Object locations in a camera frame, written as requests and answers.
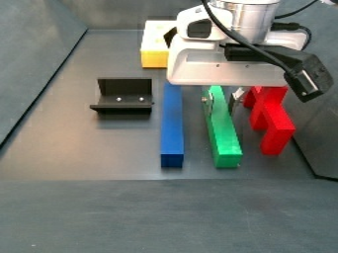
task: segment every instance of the blue block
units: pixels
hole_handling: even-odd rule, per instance
[[[182,168],[184,165],[184,117],[181,86],[165,84],[162,124],[162,167]]]

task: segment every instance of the green block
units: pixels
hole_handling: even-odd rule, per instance
[[[204,103],[204,111],[216,167],[236,168],[241,164],[244,153],[222,87],[212,86],[209,90],[204,91],[204,97],[208,98]]]

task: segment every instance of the metal panel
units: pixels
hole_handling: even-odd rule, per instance
[[[174,19],[200,0],[59,0],[90,29],[144,29],[149,19]]]
[[[0,0],[0,24],[2,143],[86,27],[54,0]]]

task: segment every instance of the black bracket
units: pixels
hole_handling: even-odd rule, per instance
[[[98,113],[150,114],[154,95],[150,78],[99,78],[101,99],[90,108]]]

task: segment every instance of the red l-shaped block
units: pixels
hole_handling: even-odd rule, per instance
[[[295,124],[283,107],[283,99],[288,91],[285,87],[252,88],[244,105],[253,108],[250,124],[254,130],[266,129],[261,142],[261,150],[266,155],[280,155],[296,131]]]

